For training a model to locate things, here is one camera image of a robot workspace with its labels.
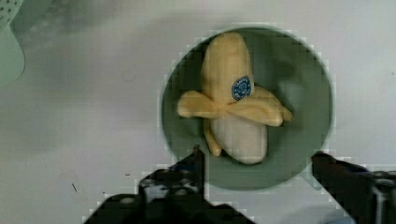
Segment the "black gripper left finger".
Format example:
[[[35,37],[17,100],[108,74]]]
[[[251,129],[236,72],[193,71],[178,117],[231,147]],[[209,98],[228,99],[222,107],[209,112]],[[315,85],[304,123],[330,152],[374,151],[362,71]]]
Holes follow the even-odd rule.
[[[136,194],[105,199],[83,224],[255,224],[230,205],[205,199],[205,153],[191,154],[138,183]]]

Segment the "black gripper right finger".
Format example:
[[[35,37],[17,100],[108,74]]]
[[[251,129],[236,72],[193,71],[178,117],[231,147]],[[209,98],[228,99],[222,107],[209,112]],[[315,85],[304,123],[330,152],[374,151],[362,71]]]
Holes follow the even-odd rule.
[[[394,171],[370,171],[322,151],[311,161],[313,177],[355,224],[395,224]]]

